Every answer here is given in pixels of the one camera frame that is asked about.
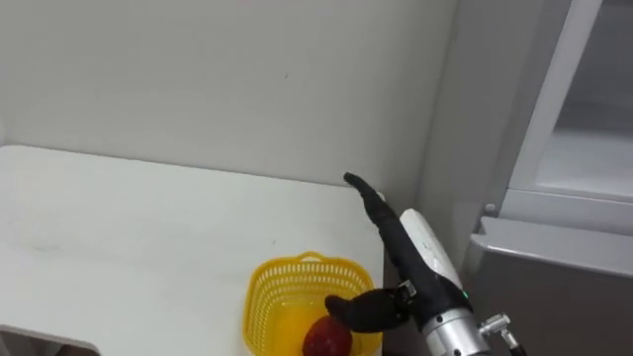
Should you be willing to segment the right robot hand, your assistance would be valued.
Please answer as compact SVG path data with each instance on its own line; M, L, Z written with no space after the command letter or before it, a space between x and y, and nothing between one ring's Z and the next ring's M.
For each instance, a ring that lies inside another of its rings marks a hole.
M352 299L329 295L330 316L358 333L394 329L413 319L418 328L452 310L471 311L468 298L449 279L431 270L417 252L394 210L361 177L347 172L343 179L360 194L366 214L376 226L401 283L394 288L364 292Z

